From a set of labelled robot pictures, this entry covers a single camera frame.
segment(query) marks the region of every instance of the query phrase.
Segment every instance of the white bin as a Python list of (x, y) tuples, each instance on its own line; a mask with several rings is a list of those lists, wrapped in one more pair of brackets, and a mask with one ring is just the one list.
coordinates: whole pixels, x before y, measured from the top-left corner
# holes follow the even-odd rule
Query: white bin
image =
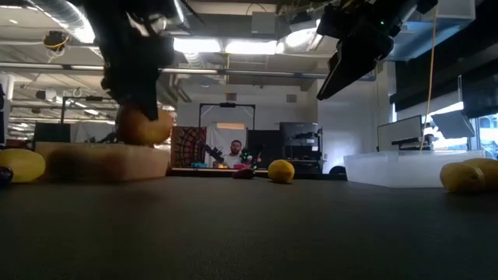
[(484, 151), (400, 151), (345, 156), (348, 180), (385, 187), (443, 187), (441, 167), (484, 158)]

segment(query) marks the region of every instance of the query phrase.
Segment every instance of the man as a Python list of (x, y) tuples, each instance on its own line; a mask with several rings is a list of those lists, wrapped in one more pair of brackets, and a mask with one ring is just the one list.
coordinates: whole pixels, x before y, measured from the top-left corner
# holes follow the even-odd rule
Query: man
[[(242, 164), (240, 158), (240, 151), (242, 149), (242, 142), (239, 140), (233, 140), (230, 145), (230, 154), (224, 155), (223, 165), (228, 166), (228, 168), (233, 168), (236, 164)], [(218, 166), (218, 162), (212, 163), (212, 166), (216, 168)]]

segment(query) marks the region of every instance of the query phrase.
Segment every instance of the desk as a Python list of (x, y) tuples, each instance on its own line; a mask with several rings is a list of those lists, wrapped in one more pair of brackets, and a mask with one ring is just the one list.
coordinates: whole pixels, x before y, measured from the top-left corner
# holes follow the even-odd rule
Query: desk
[(498, 195), (168, 177), (0, 191), (1, 279), (496, 279)]

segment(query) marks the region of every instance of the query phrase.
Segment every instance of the white shirt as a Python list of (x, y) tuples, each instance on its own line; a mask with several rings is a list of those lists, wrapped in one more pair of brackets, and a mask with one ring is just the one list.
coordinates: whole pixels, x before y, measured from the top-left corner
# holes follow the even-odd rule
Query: white shirt
[(225, 161), (223, 161), (223, 165), (228, 166), (228, 168), (233, 168), (233, 166), (235, 166), (236, 164), (242, 164), (239, 155), (224, 155), (223, 158), (225, 159)]

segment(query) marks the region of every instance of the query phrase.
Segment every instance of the wooden box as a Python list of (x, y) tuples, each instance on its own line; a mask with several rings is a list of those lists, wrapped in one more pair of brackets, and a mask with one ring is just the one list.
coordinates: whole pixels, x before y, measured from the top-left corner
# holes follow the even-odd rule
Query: wooden box
[(166, 176), (170, 152), (145, 146), (37, 142), (45, 180), (127, 181)]

